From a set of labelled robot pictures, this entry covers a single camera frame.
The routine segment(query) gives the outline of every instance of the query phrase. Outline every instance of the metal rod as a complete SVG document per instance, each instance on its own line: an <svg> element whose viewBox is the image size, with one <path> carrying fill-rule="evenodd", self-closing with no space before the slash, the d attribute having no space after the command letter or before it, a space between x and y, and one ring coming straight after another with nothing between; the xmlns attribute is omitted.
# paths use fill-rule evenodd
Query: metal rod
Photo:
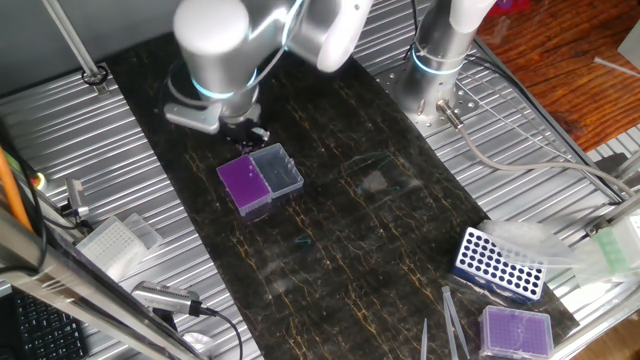
<svg viewBox="0 0 640 360"><path fill-rule="evenodd" d="M31 267L38 263L41 240L3 209L0 209L0 233L3 234L0 236L0 263ZM43 272L38 276L31 278L13 272L2 277L153 359L201 359L193 347L142 304L132 297L131 303L123 301L76 264L79 259L65 258L62 252L67 251L66 246L58 243L55 249L47 247Z"/></svg>
<svg viewBox="0 0 640 360"><path fill-rule="evenodd" d="M71 47L71 50L76 55L76 58L78 58L78 61L80 61L80 65L82 65L84 71L87 72L87 75L94 79L100 78L101 74L98 67L91 59L91 56L89 56L87 49L85 49L82 44L80 37L78 37L69 18L67 18L64 10L62 10L60 3L58 3L58 0L42 0L42 3L47 8L47 11L49 11L49 15L51 15L53 21L58 25L58 29L60 29L60 32L67 40L69 47Z"/></svg>

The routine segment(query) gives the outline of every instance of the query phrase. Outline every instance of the clear plastic lid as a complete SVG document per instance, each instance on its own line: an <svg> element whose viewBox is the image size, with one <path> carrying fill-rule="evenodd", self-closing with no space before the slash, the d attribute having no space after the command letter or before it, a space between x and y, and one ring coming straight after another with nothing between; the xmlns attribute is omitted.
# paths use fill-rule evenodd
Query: clear plastic lid
<svg viewBox="0 0 640 360"><path fill-rule="evenodd" d="M480 355L509 359L550 359L551 318L531 311L487 306L480 316Z"/></svg>
<svg viewBox="0 0 640 360"><path fill-rule="evenodd" d="M269 186L274 199L302 187L304 179L282 145L274 144L249 156Z"/></svg>

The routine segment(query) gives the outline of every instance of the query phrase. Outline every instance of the metal bracket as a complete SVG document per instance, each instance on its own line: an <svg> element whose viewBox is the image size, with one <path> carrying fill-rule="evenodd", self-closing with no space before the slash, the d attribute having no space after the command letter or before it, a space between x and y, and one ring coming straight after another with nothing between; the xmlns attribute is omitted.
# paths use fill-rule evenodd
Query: metal bracket
<svg viewBox="0 0 640 360"><path fill-rule="evenodd" d="M82 182L78 179L66 178L67 191L69 192L69 206L71 212L78 218L89 215L89 206L84 196Z"/></svg>
<svg viewBox="0 0 640 360"><path fill-rule="evenodd" d="M409 66L410 63L406 62L381 72L376 75L376 81L393 98L396 82L398 81L398 78L400 78L399 75L406 71ZM480 104L469 96L469 94L462 89L462 86L456 82L456 99L451 102L453 112L460 118L465 118L468 115L475 113L478 110L479 105ZM411 122L413 122L423 136L427 136L441 128L449 127L449 122L444 116L434 119L432 117L417 114L405 113L405 115L409 120L411 120Z"/></svg>
<svg viewBox="0 0 640 360"><path fill-rule="evenodd" d="M176 103L167 103L164 106L167 120L207 134L215 134L220 130L221 112L220 103L212 104L206 110L196 110Z"/></svg>

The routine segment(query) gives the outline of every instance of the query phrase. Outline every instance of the cable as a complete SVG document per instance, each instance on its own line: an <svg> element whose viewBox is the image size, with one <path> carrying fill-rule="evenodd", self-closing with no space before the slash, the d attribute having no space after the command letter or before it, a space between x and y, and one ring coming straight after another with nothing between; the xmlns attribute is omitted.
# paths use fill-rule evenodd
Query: cable
<svg viewBox="0 0 640 360"><path fill-rule="evenodd" d="M488 157L484 156L480 152L480 150L478 150L478 148L471 141L471 138L469 137L469 134L467 134L467 131L464 129L464 127L459 128L458 132L460 133L460 136L462 136L464 141L469 146L469 149L478 157L478 159L480 159L480 161L498 170L525 171L525 170L537 170L537 169L546 169L546 168L569 168L569 169L575 169L575 170L582 170L612 182L617 187L619 187L620 190L627 193L630 197L635 197L635 193L622 181L614 178L613 176L603 171L594 169L587 165L567 163L567 162L544 162L539 164L527 164L527 165L507 165L507 164L501 164L501 163L495 162L489 159Z"/></svg>
<svg viewBox="0 0 640 360"><path fill-rule="evenodd" d="M238 330L236 325L233 323L233 321L231 321L231 319L229 319L228 317L222 315L219 311L216 311L216 310L213 310L213 309L209 309L209 308L206 308L206 307L200 308L200 313L203 314L203 315L219 317L220 319L226 321L227 324L229 324L233 328L233 331L236 332L236 336L238 337L238 344L240 345L240 360L242 360L242 358L244 356L244 354L242 352L243 351L242 350L242 336L240 336L240 331Z"/></svg>
<svg viewBox="0 0 640 360"><path fill-rule="evenodd" d="M416 37L418 36L418 28L420 27L420 25L418 24L418 7L416 6L416 0L409 0L409 2L411 3L411 12L413 13L413 27L415 28L415 33L413 35L413 41L411 41L411 45L409 45L407 52L404 53L402 60L408 59L411 48L413 48L413 44L416 42Z"/></svg>
<svg viewBox="0 0 640 360"><path fill-rule="evenodd" d="M409 0L411 3L411 11L413 12L413 27L416 29L416 34L418 33L418 7L416 6L416 0Z"/></svg>
<svg viewBox="0 0 640 360"><path fill-rule="evenodd" d="M60 229L64 229L64 230L76 230L77 228L80 227L79 223L75 223L74 225L65 225L65 224L60 224L56 221L53 221L51 219L49 219L48 217L44 217L44 221L46 221L47 223L49 223L50 225L53 225L55 227L59 227Z"/></svg>
<svg viewBox="0 0 640 360"><path fill-rule="evenodd" d="M300 16L298 17L298 21L296 21L295 25L293 26L293 28L289 32L289 37L282 44L282 46L280 47L280 49L278 50L276 55L273 57L271 62L269 62L269 64L260 72L260 74L251 83L247 84L245 87L243 87L240 90L232 92L231 94L238 94L238 93L242 93L242 92L251 90L255 86L257 86L260 83L260 81L262 81L262 79L264 79L265 76L267 76L269 71L271 71L271 69L276 65L278 60L280 60L280 57L282 56L282 54L284 54L285 50L287 50L287 45L289 45L289 41L291 40L291 38L293 38L293 36L298 31L298 28L300 27L300 24L302 23L302 19L307 14L307 9L308 9L310 3L311 3L310 0L307 0L307 1L305 1L303 3L302 9L300 10ZM289 10L289 11L294 11L294 8L295 8L295 4L291 8L291 10ZM206 101L204 101L204 100L195 100L195 99L190 99L190 98L182 95L180 92L178 92L178 90L175 88L175 86L173 86L173 81L171 80L171 73L169 73L169 76L167 76L167 79L165 80L165 82L167 83L167 85L169 87L169 91L171 92L171 94L173 96L175 96L178 100L182 101L183 103L185 103L187 105L208 107L211 104L219 101L217 99L206 100Z"/></svg>
<svg viewBox="0 0 640 360"><path fill-rule="evenodd" d="M16 179L13 177L9 162L4 154L4 150L0 147L0 181L4 185L4 192L7 195L7 201L11 207L11 213L25 228L33 232L31 222L27 216L27 211L24 209L22 198L20 197L20 191L18 191L18 185Z"/></svg>
<svg viewBox="0 0 640 360"><path fill-rule="evenodd" d="M468 73L465 73L464 71L460 71L461 73L471 77ZM491 85L487 84L484 80L480 79L478 80L476 77L473 77L475 80L482 82L485 86L489 87L491 90L493 91L498 91L498 89L492 87ZM465 88L465 91L469 94L469 96L471 96L471 98L473 98L473 100L477 101L478 104L480 104L482 107L484 107L486 110L490 111L493 115L495 115L498 119L502 120L502 122L504 122L505 124L509 125L510 127L512 127L514 130L518 131L519 133L521 133L522 135L526 136L527 138L529 138L531 141L535 142L536 144L540 145L540 147L545 148L547 150L549 150L550 152L559 155L563 158L565 158L566 160L569 160L571 162L575 162L573 159L571 159L570 157L562 154L559 151L556 151L546 145L544 145L543 143L539 142L536 138L534 138L533 136L527 134L526 132L522 131L522 129L518 128L517 126L513 125L510 121L508 121L507 119L505 119L503 116L501 116L500 114L498 114L497 112L495 112L492 108L488 107L483 101L481 101L477 96L473 95L471 93L471 91L469 89Z"/></svg>

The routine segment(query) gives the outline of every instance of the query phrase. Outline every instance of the black cable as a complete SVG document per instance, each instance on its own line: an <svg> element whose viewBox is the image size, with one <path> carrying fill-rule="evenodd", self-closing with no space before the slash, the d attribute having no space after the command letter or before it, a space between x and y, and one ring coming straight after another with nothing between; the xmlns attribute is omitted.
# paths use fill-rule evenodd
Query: black cable
<svg viewBox="0 0 640 360"><path fill-rule="evenodd" d="M409 0L409 2L411 3L411 11L413 12L413 27L415 29L415 34L413 36L413 41L411 42L411 45L409 45L409 48L407 49L407 52L404 53L404 56L402 57L402 60L407 60L407 57L409 56L409 53L411 52L411 49L413 48L413 44L415 42L415 38L418 36L418 7L416 6L416 0Z"/></svg>
<svg viewBox="0 0 640 360"><path fill-rule="evenodd" d="M415 27L416 34L418 33L418 7L416 6L416 0L409 0L411 2L411 11L413 12L413 26Z"/></svg>
<svg viewBox="0 0 640 360"><path fill-rule="evenodd" d="M233 323L233 321L231 321L231 319L229 319L228 317L222 315L219 311L213 310L213 309L209 309L206 307L201 307L200 308L200 313L202 315L209 315L209 316L216 316L219 317L220 319L226 321L229 325L231 325L231 327L233 328L233 331L236 332L236 336L238 337L238 344L240 344L240 360L242 360L244 354L243 354L243 350L242 350L242 336L240 336L240 331L238 330L238 328L236 327L236 324Z"/></svg>
<svg viewBox="0 0 640 360"><path fill-rule="evenodd" d="M44 217L44 221L46 221L47 223L49 223L50 225L53 225L55 227L58 227L60 229L64 229L64 230L76 230L80 227L80 223L75 223L74 225L65 225L65 224L60 224L56 221L53 221L51 219L49 219L48 217Z"/></svg>

